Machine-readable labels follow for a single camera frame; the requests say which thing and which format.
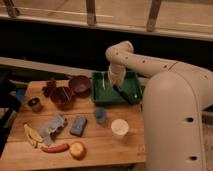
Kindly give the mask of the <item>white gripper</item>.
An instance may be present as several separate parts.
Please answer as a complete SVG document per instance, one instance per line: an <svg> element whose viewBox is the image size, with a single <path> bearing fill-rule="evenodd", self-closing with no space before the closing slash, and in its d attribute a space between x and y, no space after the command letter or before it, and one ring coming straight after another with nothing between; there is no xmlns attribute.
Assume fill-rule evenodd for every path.
<svg viewBox="0 0 213 171"><path fill-rule="evenodd" d="M121 65L110 64L108 68L108 82L111 87L115 84L116 87L121 88L123 85L126 68Z"/></svg>

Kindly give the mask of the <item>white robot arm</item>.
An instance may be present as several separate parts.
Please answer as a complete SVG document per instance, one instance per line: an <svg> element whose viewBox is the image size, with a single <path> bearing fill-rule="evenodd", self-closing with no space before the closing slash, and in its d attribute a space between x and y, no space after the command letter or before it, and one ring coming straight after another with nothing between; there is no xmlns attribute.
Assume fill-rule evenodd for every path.
<svg viewBox="0 0 213 171"><path fill-rule="evenodd" d="M129 41L105 55L111 85L120 86L128 69L148 78L142 100L147 171L207 171L202 111L213 105L213 72L138 55Z"/></svg>

